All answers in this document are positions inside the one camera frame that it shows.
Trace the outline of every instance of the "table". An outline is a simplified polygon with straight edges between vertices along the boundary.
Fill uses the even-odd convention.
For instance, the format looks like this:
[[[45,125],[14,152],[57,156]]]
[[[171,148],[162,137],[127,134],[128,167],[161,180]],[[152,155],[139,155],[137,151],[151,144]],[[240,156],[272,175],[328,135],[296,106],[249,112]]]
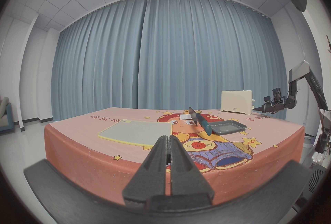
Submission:
[[[244,115],[201,110],[209,122],[233,119],[247,126],[243,132],[208,137],[200,125],[180,120],[183,113],[187,110],[108,108],[53,122],[45,126],[46,157],[77,185],[122,205],[123,188],[151,149],[98,137],[99,132],[123,119],[172,123],[172,134],[214,189],[213,204],[253,190],[289,160],[300,160],[302,125],[255,112]],[[170,173],[166,174],[166,194],[170,194]]]

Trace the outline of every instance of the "kitchen knife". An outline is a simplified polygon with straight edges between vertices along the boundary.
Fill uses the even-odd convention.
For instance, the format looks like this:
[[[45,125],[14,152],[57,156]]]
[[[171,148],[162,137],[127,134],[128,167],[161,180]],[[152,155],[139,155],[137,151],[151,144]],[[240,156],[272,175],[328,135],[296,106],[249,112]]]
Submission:
[[[199,124],[202,126],[202,128],[206,131],[207,135],[212,134],[212,127],[209,125],[208,121],[205,120],[205,118],[200,114],[194,111],[191,107],[188,109],[188,113],[191,115],[191,118],[196,126]]]

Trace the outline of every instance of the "knife handle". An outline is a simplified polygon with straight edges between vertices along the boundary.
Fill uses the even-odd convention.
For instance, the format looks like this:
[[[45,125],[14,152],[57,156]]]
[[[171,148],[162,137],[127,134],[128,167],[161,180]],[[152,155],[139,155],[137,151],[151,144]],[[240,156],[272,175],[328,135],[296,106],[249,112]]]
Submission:
[[[199,113],[197,113],[196,118],[202,128],[206,131],[207,135],[210,136],[212,134],[212,127],[209,125],[208,121]]]

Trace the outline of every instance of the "gray floor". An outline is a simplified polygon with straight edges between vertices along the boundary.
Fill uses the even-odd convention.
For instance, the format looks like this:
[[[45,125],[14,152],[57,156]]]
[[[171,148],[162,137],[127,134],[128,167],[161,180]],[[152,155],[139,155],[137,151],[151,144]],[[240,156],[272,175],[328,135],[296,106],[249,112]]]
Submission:
[[[28,185],[23,169],[46,158],[44,127],[47,123],[34,121],[25,124],[25,131],[21,132],[19,127],[15,127],[15,133],[0,135],[0,164],[7,179],[10,181],[14,191],[30,210],[42,223],[55,224],[54,219],[46,212],[39,203]],[[323,166],[327,167],[330,156],[327,155]],[[291,209],[279,224],[288,223],[296,212]]]

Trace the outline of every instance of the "blue curtain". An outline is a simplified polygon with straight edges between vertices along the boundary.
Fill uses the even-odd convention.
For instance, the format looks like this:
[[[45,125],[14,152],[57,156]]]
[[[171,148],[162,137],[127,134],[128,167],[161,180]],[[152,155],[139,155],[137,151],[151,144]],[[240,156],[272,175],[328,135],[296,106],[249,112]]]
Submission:
[[[109,107],[137,108],[146,1],[114,3],[61,32],[52,71],[54,120]]]
[[[277,87],[287,92],[269,18],[228,0],[148,0],[138,108],[219,109],[222,90],[252,90],[258,107]]]
[[[219,109],[222,90],[251,89],[257,107],[276,87],[286,95],[284,58],[257,11],[228,0],[125,0],[61,33],[53,119],[108,107]]]

